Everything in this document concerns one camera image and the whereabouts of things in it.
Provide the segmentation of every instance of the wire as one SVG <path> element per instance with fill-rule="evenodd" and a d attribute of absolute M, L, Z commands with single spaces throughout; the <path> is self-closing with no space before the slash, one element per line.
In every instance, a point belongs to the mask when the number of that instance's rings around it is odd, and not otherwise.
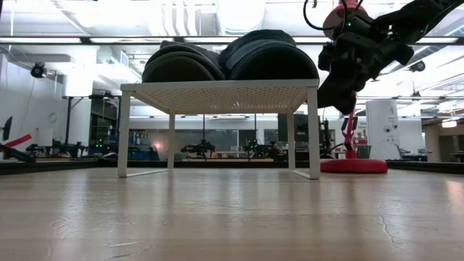
<path fill-rule="evenodd" d="M 357 6 L 355 8 L 355 12 L 361 7 L 361 4 L 363 3 L 364 0 L 360 0 L 359 3 L 357 3 Z"/>
<path fill-rule="evenodd" d="M 312 28 L 312 29 L 315 29 L 315 30 L 333 30 L 336 28 L 336 26 L 332 26 L 332 27 L 329 27 L 329 28 L 322 28 L 322 27 L 319 27 L 319 26 L 316 26 L 316 25 L 313 25 L 310 20 L 307 18 L 307 13 L 306 13 L 306 8 L 307 8 L 307 3 L 309 2 L 309 0 L 304 0 L 304 4 L 303 4 L 303 18 L 304 18 L 304 21 Z M 343 4 L 343 8 L 344 8 L 344 21 L 343 21 L 343 27 L 345 26 L 345 24 L 348 23 L 348 6 L 347 6 L 347 2 L 345 0 L 341 0 L 341 3 Z"/>
<path fill-rule="evenodd" d="M 32 97 L 32 94 L 34 92 L 34 86 L 35 85 L 36 85 L 36 79 L 34 78 L 33 81 L 32 81 L 32 88 L 30 89 L 30 94 L 29 94 L 29 98 L 28 98 L 28 106 L 26 107 L 24 117 L 22 118 L 22 122 L 21 122 L 21 125 L 20 125 L 20 131 L 18 132 L 19 135 L 21 135 L 22 126 L 24 125 L 24 122 L 26 121 L 26 117 L 28 116 L 29 106 L 30 106 L 30 98 Z"/>

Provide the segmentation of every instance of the security camera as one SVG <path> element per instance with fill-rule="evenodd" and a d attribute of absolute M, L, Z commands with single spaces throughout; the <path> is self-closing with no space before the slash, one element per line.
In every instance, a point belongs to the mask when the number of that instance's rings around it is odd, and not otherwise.
<path fill-rule="evenodd" d="M 30 74 L 32 75 L 32 77 L 37 78 L 37 79 L 45 78 L 46 77 L 45 64 L 43 62 L 37 62 L 36 65 L 32 67 Z"/>
<path fill-rule="evenodd" d="M 422 72 L 422 71 L 425 70 L 425 69 L 426 69 L 426 63 L 425 63 L 425 62 L 422 62 L 422 61 L 416 62 L 414 65 L 411 65 L 411 66 L 409 67 L 409 70 L 410 70 L 411 72 L 413 72 L 413 73 L 414 73 L 414 72 Z"/>

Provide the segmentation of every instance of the ventilation duct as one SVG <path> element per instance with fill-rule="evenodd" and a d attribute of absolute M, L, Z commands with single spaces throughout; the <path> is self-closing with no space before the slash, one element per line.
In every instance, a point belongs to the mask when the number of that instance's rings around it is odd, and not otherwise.
<path fill-rule="evenodd" d="M 241 36 L 262 27 L 265 0 L 217 0 L 216 21 L 220 35 Z"/>

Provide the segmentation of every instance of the black cable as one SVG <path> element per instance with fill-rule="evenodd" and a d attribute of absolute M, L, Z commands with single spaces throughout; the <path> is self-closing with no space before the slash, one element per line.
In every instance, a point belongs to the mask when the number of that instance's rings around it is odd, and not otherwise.
<path fill-rule="evenodd" d="M 316 26 L 316 25 L 313 25 L 310 20 L 307 18 L 307 14 L 306 14 L 306 8 L 307 8 L 307 3 L 308 3 L 309 0 L 304 0 L 304 5 L 303 5 L 303 18 L 304 18 L 304 21 L 312 28 L 312 29 L 315 29 L 315 30 L 333 30 L 336 28 L 336 26 L 332 26 L 332 27 L 329 27 L 329 28 L 322 28 L 322 27 L 319 27 L 319 26 Z M 343 4 L 343 8 L 344 8 L 344 21 L 343 21 L 343 26 L 347 24 L 348 22 L 348 6 L 347 6 L 347 2 L 345 0 L 341 0 L 341 3 Z"/>
<path fill-rule="evenodd" d="M 357 3 L 357 6 L 355 8 L 355 12 L 361 7 L 361 4 L 363 3 L 364 0 L 360 0 L 359 3 Z"/>

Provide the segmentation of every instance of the light fixture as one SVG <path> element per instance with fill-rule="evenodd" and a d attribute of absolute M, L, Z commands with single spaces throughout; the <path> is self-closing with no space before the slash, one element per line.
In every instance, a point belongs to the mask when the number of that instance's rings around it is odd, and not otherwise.
<path fill-rule="evenodd" d="M 454 128 L 456 126 L 457 126 L 457 122 L 455 120 L 442 121 L 442 128 Z"/>
<path fill-rule="evenodd" d="M 153 54 L 131 54 L 130 57 L 132 59 L 150 59 L 150 57 L 152 56 Z"/>
<path fill-rule="evenodd" d="M 236 40 L 238 37 L 185 37 L 183 40 L 186 43 L 213 43 L 213 44 L 230 44 L 232 41 Z"/>
<path fill-rule="evenodd" d="M 424 37 L 417 44 L 452 44 L 457 40 L 457 37 Z"/>
<path fill-rule="evenodd" d="M 80 44 L 76 37 L 0 37 L 0 44 Z"/>
<path fill-rule="evenodd" d="M 246 116 L 225 116 L 218 115 L 217 117 L 210 118 L 211 120 L 245 120 Z"/>
<path fill-rule="evenodd" d="M 94 44 L 160 44 L 162 41 L 174 41 L 172 38 L 159 37 L 93 37 Z"/>

